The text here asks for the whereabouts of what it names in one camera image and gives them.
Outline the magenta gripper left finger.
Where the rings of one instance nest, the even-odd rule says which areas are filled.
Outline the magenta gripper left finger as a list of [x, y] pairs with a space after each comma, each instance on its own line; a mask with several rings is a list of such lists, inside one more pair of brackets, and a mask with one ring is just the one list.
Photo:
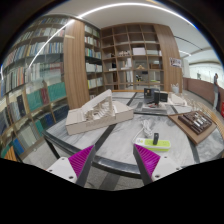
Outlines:
[[47, 171], [83, 187], [86, 183], [96, 150], [89, 146], [71, 157], [60, 157]]

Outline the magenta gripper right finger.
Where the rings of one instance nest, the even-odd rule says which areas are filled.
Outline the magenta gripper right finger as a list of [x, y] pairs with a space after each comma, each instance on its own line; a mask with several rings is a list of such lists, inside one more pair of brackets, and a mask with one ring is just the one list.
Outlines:
[[135, 144], [133, 154], [145, 185], [181, 170], [181, 167], [167, 155], [160, 156], [143, 146]]

